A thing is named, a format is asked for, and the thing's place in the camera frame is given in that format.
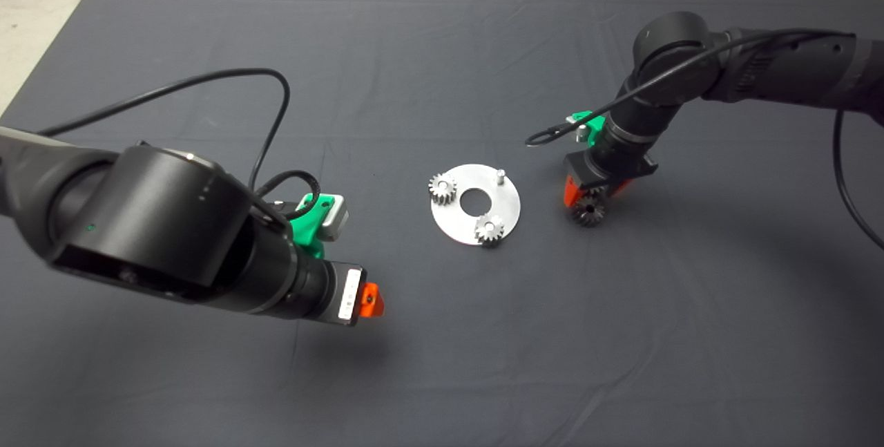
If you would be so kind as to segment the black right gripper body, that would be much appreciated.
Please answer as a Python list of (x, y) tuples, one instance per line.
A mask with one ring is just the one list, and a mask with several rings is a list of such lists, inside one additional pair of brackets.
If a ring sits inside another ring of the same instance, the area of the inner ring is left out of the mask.
[(593, 156), (593, 149), (570, 152), (565, 156), (565, 171), (577, 189), (607, 188), (614, 192), (629, 180), (654, 174), (659, 164), (645, 154), (633, 158), (618, 154), (615, 163), (605, 163)]

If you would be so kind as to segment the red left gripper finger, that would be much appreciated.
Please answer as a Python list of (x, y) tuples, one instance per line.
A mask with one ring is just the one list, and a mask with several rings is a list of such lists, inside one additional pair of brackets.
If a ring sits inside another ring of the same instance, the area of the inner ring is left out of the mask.
[(385, 301), (379, 286), (366, 281), (359, 303), (360, 318), (379, 318), (385, 314)]

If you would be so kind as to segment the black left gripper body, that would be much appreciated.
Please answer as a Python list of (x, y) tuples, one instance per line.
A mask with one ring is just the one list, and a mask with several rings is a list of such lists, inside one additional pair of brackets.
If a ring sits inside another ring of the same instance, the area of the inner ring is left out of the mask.
[(362, 265), (325, 261), (327, 293), (321, 306), (321, 322), (353, 327), (359, 320), (367, 273)]

